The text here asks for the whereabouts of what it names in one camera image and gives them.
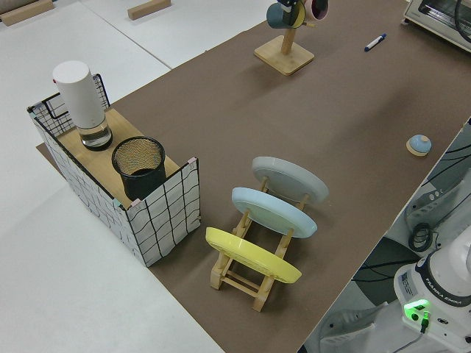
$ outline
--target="wooden stand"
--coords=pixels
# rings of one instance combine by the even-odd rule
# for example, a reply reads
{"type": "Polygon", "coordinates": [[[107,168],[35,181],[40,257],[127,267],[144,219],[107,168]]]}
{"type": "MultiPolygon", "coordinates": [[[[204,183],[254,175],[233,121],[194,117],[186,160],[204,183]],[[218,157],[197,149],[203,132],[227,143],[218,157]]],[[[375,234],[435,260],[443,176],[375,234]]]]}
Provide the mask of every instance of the wooden stand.
{"type": "Polygon", "coordinates": [[[12,24],[17,24],[18,22],[52,9],[54,9],[52,0],[39,0],[32,4],[9,11],[8,13],[3,13],[0,15],[0,19],[6,26],[11,26],[12,24]]]}
{"type": "Polygon", "coordinates": [[[314,54],[293,42],[296,29],[287,29],[285,35],[278,36],[255,50],[255,56],[289,76],[304,65],[309,64],[314,54]]]}
{"type": "MultiPolygon", "coordinates": [[[[267,178],[263,178],[260,190],[264,193],[268,191],[266,187],[267,178]]],[[[309,195],[306,195],[305,198],[297,205],[297,208],[302,210],[305,206],[305,203],[308,200],[309,195]]],[[[242,239],[245,238],[252,220],[249,218],[249,211],[246,211],[241,220],[238,222],[237,227],[233,229],[233,234],[242,239]]],[[[282,235],[280,243],[278,244],[275,255],[283,259],[288,248],[288,245],[291,241],[293,235],[292,229],[288,231],[287,235],[282,235]]],[[[263,305],[268,299],[270,290],[272,289],[273,283],[275,282],[274,277],[265,276],[261,285],[257,285],[254,282],[244,278],[237,273],[230,270],[230,266],[233,263],[233,259],[228,257],[226,254],[219,252],[219,257],[216,263],[211,270],[210,284],[211,287],[215,289],[220,289],[221,284],[226,282],[228,285],[232,285],[234,288],[242,290],[243,292],[254,297],[254,302],[252,304],[252,309],[260,312],[263,305]]]]}
{"type": "Polygon", "coordinates": [[[170,0],[152,0],[142,5],[132,7],[128,9],[127,15],[131,20],[137,20],[138,18],[155,13],[158,10],[165,9],[171,5],[170,0]]]}

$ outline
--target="grid pattern box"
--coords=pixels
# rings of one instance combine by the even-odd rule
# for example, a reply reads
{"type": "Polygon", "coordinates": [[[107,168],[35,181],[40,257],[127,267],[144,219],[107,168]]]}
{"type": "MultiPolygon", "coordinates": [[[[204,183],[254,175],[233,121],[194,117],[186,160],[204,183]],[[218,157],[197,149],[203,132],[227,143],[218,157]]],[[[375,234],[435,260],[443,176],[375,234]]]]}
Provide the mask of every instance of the grid pattern box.
{"type": "MultiPolygon", "coordinates": [[[[103,108],[108,108],[102,78],[97,74],[93,79],[103,108]]],[[[166,256],[200,225],[197,158],[126,210],[59,141],[58,136],[75,127],[60,94],[29,107],[28,112],[74,192],[143,265],[149,267],[166,256]]]]}

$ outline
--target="black mesh pencil holder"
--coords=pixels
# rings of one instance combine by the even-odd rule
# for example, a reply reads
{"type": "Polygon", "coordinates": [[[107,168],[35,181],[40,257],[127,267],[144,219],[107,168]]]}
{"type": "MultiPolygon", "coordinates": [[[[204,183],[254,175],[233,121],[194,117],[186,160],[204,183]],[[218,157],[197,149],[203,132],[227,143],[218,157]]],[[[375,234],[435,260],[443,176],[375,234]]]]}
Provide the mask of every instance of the black mesh pencil holder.
{"type": "Polygon", "coordinates": [[[111,160],[130,200],[144,200],[166,181],[165,151],[153,138],[136,136],[122,141],[111,160]]]}

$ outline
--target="plate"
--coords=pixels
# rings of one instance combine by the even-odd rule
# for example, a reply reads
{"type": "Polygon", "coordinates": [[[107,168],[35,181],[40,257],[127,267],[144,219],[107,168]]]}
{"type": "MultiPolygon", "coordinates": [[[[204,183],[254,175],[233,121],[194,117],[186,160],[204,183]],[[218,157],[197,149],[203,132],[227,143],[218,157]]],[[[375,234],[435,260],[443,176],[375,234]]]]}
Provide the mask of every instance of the plate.
{"type": "Polygon", "coordinates": [[[259,181],[268,177],[267,188],[270,191],[294,202],[301,202],[308,194],[306,203],[318,204],[329,195],[329,189],[321,179],[286,160],[256,157],[252,161],[252,171],[259,181]]]}
{"type": "Polygon", "coordinates": [[[287,235],[293,229],[294,238],[309,238],[317,231],[314,222],[303,211],[275,196],[249,188],[233,189],[233,204],[242,213],[262,226],[287,235]]]}
{"type": "Polygon", "coordinates": [[[301,277],[301,272],[290,263],[230,233],[208,227],[206,241],[219,252],[277,281],[295,283],[301,277]]]}

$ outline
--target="marker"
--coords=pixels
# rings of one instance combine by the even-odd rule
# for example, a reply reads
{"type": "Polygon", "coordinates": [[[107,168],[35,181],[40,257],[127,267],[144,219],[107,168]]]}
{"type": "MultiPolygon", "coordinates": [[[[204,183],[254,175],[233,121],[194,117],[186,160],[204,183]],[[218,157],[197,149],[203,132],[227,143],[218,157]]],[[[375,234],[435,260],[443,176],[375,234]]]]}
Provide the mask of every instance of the marker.
{"type": "Polygon", "coordinates": [[[384,38],[386,38],[386,33],[383,33],[383,34],[380,35],[378,38],[376,38],[375,40],[373,40],[370,44],[368,44],[367,46],[365,46],[365,51],[370,51],[373,46],[375,46],[376,44],[382,42],[382,41],[384,40],[384,38]]]}

